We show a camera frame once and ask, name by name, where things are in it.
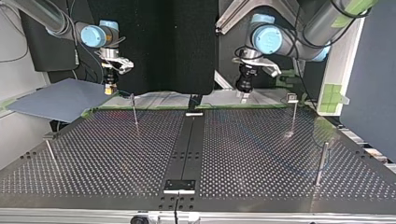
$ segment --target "white cable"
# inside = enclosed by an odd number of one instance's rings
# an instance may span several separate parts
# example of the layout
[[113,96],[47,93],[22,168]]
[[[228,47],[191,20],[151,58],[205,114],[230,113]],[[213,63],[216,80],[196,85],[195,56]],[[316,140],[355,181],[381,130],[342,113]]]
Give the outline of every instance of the white cable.
[[72,70],[72,72],[73,72],[73,75],[75,76],[75,79],[78,80],[78,77],[77,77],[77,74],[76,74],[75,70]]

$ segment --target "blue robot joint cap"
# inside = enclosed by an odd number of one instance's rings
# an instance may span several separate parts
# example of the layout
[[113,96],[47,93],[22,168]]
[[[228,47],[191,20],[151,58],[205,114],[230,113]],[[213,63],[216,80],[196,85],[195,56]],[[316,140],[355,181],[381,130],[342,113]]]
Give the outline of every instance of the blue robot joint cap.
[[263,54],[276,53],[282,42],[282,32],[274,25],[263,25],[252,36],[253,46]]

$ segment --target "perforated metal table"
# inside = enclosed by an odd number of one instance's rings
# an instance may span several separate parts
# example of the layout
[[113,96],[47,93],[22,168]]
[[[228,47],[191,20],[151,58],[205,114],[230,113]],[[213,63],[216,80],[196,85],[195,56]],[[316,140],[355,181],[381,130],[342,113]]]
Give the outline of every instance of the perforated metal table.
[[[396,215],[396,176],[299,109],[104,110],[0,172],[0,208]],[[320,186],[322,146],[330,144]],[[195,180],[193,195],[165,195]]]

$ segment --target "gray sheet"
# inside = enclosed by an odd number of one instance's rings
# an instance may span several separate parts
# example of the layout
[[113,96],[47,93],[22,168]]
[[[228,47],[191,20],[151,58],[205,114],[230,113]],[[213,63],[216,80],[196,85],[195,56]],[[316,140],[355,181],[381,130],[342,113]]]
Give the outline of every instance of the gray sheet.
[[102,85],[69,78],[27,95],[7,109],[70,123],[85,109],[99,106],[109,98]]

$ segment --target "black panel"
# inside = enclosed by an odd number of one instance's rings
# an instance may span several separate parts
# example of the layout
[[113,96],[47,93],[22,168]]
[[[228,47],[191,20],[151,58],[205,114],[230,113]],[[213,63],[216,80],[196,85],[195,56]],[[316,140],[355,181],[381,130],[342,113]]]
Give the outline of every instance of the black panel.
[[209,94],[216,64],[218,1],[89,0],[95,22],[120,23],[121,55],[134,70],[119,88],[142,94],[178,91]]
[[396,161],[396,2],[381,0],[365,20],[341,121]]

